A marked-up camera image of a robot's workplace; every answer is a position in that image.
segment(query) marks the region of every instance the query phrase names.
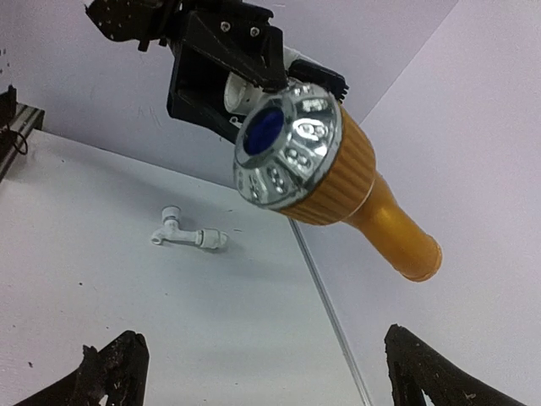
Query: black mount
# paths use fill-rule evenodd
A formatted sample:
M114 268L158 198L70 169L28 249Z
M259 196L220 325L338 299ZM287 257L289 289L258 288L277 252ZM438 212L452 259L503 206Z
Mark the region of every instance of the black mount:
M223 95L233 72L274 93L288 77L309 81L341 101L345 79L303 60L287 72L283 34L270 25L274 14L239 0L95 0L86 10L101 33L112 41L151 41L169 45L175 57L167 111L179 120L211 129L235 142L244 117L227 112Z

